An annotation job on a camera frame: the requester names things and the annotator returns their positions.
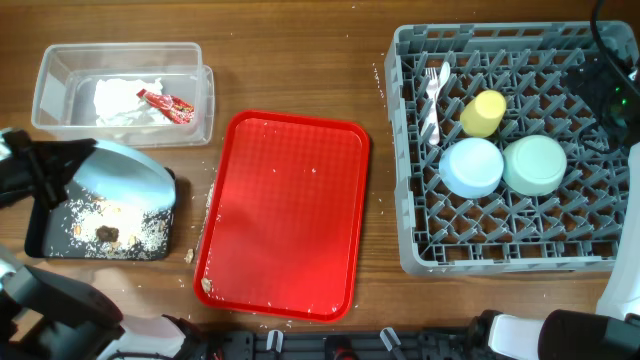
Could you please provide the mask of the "light blue dinner plate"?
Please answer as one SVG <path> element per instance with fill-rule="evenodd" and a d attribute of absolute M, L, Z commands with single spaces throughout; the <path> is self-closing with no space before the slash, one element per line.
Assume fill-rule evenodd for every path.
<path fill-rule="evenodd" d="M 94 195 L 143 210 L 166 210 L 176 202 L 175 179 L 165 167 L 134 148 L 111 141 L 96 142 L 72 181 Z"/>

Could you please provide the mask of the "food scraps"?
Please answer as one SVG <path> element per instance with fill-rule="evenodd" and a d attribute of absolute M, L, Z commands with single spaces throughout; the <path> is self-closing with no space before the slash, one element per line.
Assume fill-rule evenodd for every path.
<path fill-rule="evenodd" d="M 69 255 L 84 258 L 155 260 L 166 255 L 173 214 L 106 199 L 72 200 L 61 208 Z"/>

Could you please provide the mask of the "red snack wrapper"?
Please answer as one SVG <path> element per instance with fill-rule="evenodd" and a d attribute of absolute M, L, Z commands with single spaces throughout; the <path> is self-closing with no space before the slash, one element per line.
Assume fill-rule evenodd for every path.
<path fill-rule="evenodd" d="M 194 107 L 178 97 L 156 94 L 145 89 L 140 90 L 136 96 L 159 110 L 174 124 L 189 124 L 194 119 Z"/>

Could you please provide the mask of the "white plastic fork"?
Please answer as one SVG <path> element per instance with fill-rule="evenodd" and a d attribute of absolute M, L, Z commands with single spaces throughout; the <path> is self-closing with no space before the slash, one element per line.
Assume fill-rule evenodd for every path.
<path fill-rule="evenodd" d="M 435 145 L 439 141 L 439 130 L 436 128 L 436 125 L 437 125 L 436 106 L 437 106 L 437 97 L 440 91 L 440 80 L 439 80 L 438 72 L 435 67 L 427 68 L 426 75 L 429 77 L 429 83 L 427 85 L 426 92 L 431 103 L 429 105 L 427 119 L 425 120 L 425 124 L 423 125 L 423 129 L 421 133 L 426 134 L 428 132 L 429 126 L 433 125 L 434 128 L 429 134 L 428 141 L 431 145 Z"/>

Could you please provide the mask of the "white plastic spoon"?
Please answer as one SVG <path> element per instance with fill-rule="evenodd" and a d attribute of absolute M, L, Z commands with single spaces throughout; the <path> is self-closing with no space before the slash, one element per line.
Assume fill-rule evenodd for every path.
<path fill-rule="evenodd" d="M 444 62 L 439 71 L 435 67 L 425 70 L 425 75 L 429 78 L 426 92 L 431 104 L 428 108 L 428 115 L 421 129 L 421 134 L 429 134 L 428 141 L 431 145 L 437 145 L 440 141 L 440 130 L 437 116 L 437 103 L 440 91 L 446 85 L 451 74 L 450 64 Z"/>

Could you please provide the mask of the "yellow plastic cup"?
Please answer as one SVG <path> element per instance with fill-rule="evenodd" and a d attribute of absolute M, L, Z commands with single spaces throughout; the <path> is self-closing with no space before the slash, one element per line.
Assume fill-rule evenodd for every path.
<path fill-rule="evenodd" d="M 498 128 L 506 108 L 506 98 L 500 92 L 485 90 L 465 106 L 460 123 L 467 135 L 486 138 Z"/>

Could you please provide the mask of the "light green bowl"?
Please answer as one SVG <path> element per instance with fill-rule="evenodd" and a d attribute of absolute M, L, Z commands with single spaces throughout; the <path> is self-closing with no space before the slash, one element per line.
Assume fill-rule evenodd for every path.
<path fill-rule="evenodd" d="M 525 196 L 544 196 L 561 184 L 567 156 L 561 145 L 543 135 L 530 135 L 509 144 L 503 151 L 503 181 Z"/>

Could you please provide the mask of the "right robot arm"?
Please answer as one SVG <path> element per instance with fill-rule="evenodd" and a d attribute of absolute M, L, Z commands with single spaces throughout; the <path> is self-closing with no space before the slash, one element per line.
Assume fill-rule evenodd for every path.
<path fill-rule="evenodd" d="M 567 84 L 592 108 L 610 146 L 628 153 L 629 195 L 613 270 L 593 313 L 555 310 L 535 320 L 483 312 L 465 337 L 469 359 L 639 357 L 639 73 L 603 50 L 569 71 Z"/>

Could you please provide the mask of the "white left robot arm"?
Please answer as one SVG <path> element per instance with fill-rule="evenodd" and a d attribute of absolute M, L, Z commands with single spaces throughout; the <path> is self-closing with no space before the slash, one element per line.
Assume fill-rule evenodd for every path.
<path fill-rule="evenodd" d="M 79 185 L 146 210 L 175 208 L 175 176 L 141 152 L 81 139 L 34 141 L 1 133 L 1 205 L 34 200 L 27 236 L 43 238 Z M 4 359 L 202 359 L 207 339 L 185 319 L 125 316 L 93 286 L 21 263 L 1 251 L 1 356 Z"/>

